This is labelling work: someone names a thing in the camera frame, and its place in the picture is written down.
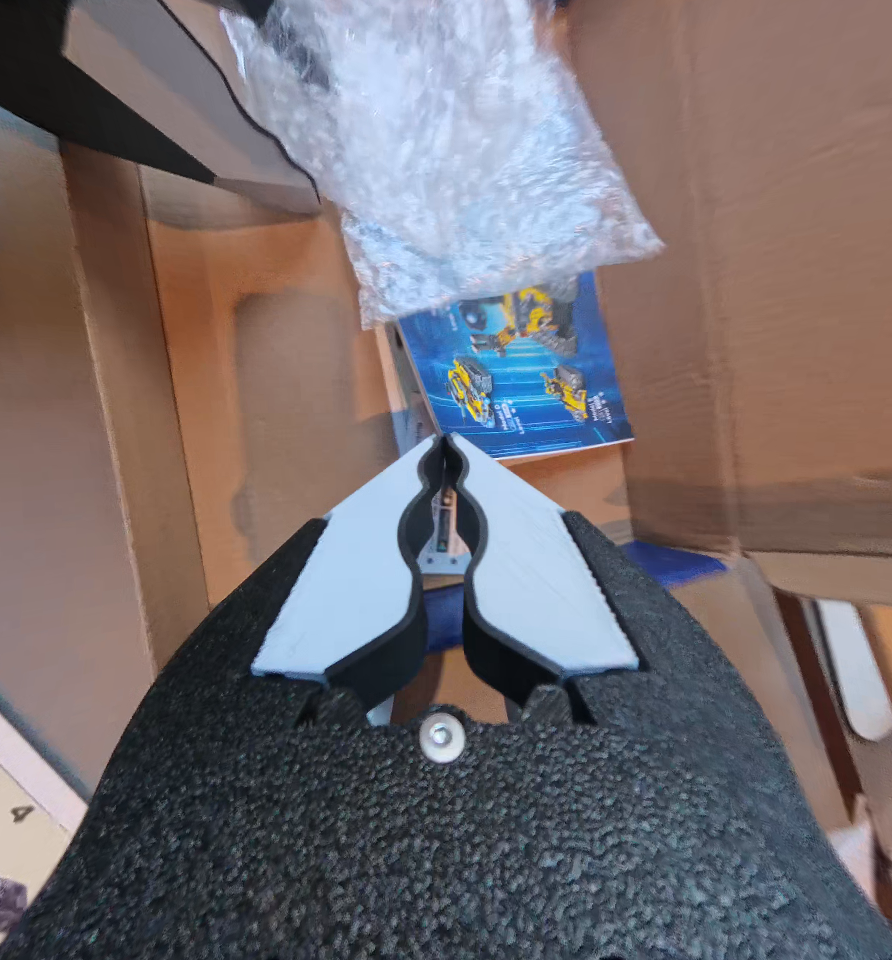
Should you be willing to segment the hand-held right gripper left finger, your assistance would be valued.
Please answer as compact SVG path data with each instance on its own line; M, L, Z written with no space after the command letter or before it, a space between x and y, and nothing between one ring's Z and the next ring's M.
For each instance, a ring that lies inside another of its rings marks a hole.
M326 515L253 675L350 690L368 712L416 677L428 640L417 558L444 467L443 439L428 437Z

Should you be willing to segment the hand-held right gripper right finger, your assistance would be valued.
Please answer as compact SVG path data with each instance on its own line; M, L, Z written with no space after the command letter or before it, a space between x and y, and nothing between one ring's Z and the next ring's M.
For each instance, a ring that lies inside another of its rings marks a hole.
M459 434L444 461L471 553L463 652L476 677L523 710L539 688L639 670L567 512Z

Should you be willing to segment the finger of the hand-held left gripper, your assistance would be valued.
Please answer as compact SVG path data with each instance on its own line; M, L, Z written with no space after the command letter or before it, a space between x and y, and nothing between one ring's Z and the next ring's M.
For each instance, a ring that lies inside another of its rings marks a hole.
M63 53L212 176L280 219L320 215L310 176L254 118L223 14L235 2L77 1Z

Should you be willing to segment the blue robot picture booklet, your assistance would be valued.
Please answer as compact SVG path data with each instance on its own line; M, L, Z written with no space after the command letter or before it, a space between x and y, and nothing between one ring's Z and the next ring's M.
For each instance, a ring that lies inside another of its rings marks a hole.
M594 271L397 321L438 432L498 460L630 442Z

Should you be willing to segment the clear bubble wrap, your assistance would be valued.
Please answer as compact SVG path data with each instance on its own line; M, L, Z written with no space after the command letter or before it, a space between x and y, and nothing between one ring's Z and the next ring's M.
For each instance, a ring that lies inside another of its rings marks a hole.
M659 255L556 2L221 6L247 108L338 210L371 328Z

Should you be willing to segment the blue cardboard kit box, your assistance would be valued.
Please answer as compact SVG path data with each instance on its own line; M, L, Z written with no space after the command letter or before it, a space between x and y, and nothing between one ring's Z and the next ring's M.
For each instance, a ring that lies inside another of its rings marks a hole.
M634 534L892 607L892 2L574 2L655 259L597 277ZM180 642L394 456L336 215L0 106L0 701L80 794Z

